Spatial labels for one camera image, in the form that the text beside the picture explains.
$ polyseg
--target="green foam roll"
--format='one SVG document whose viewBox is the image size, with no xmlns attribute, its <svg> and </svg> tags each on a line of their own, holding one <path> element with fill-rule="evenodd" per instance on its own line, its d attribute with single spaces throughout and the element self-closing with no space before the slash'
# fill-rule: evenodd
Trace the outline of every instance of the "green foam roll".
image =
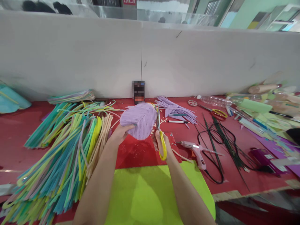
<svg viewBox="0 0 300 225">
<path fill-rule="evenodd" d="M 238 104 L 238 106 L 241 107 L 241 108 L 252 110 L 254 112 L 258 112 L 258 113 L 267 113 L 267 112 L 271 111 L 271 109 L 272 109 L 271 105 L 267 105 L 267 104 L 256 102 L 256 101 L 252 101 L 252 100 L 249 100 L 249 99 L 246 99 L 246 98 L 244 98 Z"/>
</svg>

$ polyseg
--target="paper sheet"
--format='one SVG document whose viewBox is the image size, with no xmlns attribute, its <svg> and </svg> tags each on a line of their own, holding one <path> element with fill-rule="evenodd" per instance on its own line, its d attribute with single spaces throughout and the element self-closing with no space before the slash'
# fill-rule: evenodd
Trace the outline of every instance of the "paper sheet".
<svg viewBox="0 0 300 225">
<path fill-rule="evenodd" d="M 180 165 L 215 218 L 213 197 L 196 162 Z M 105 224 L 183 224 L 168 166 L 116 170 Z"/>
</svg>

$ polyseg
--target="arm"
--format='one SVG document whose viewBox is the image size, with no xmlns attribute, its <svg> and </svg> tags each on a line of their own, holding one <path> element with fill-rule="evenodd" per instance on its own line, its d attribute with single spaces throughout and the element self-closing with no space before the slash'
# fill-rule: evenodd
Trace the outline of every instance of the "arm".
<svg viewBox="0 0 300 225">
<path fill-rule="evenodd" d="M 134 125 L 119 125 L 106 142 L 75 213 L 73 225 L 105 223 L 119 145 Z"/>
<path fill-rule="evenodd" d="M 163 154 L 163 147 L 158 131 L 156 131 L 155 137 L 154 140 L 156 141 L 153 142 L 154 147 L 156 150 L 159 149 L 161 154 Z M 169 139 L 166 135 L 164 135 L 164 140 L 167 147 L 166 162 L 170 170 L 178 212 L 183 224 L 216 224 L 202 198 L 174 156 Z"/>
</svg>

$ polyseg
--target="pink glue gun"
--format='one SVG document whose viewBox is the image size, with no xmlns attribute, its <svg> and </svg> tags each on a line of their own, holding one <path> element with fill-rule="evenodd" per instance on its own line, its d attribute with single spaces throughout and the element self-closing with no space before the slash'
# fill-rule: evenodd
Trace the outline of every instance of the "pink glue gun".
<svg viewBox="0 0 300 225">
<path fill-rule="evenodd" d="M 201 145 L 196 145 L 195 143 L 192 142 L 177 142 L 181 144 L 185 148 L 189 148 L 192 151 L 192 157 L 197 158 L 197 163 L 198 163 L 198 168 L 201 170 L 206 170 L 206 164 L 204 163 L 203 157 L 201 155 L 201 151 L 203 150 L 203 147 Z"/>
</svg>

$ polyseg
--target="scissor blade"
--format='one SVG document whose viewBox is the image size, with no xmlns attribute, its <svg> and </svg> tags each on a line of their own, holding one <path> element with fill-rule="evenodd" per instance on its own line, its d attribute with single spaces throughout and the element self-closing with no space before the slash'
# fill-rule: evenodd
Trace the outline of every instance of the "scissor blade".
<svg viewBox="0 0 300 225">
<path fill-rule="evenodd" d="M 206 107 L 204 107 L 204 106 L 202 106 L 202 105 L 199 105 L 199 106 L 202 107 L 202 108 L 204 108 L 204 109 L 207 109 L 208 111 L 211 111 L 211 109 L 206 108 Z"/>
<path fill-rule="evenodd" d="M 157 119 L 156 119 L 156 129 L 160 129 L 160 113 L 159 113 L 159 106 L 157 105 Z"/>
</svg>

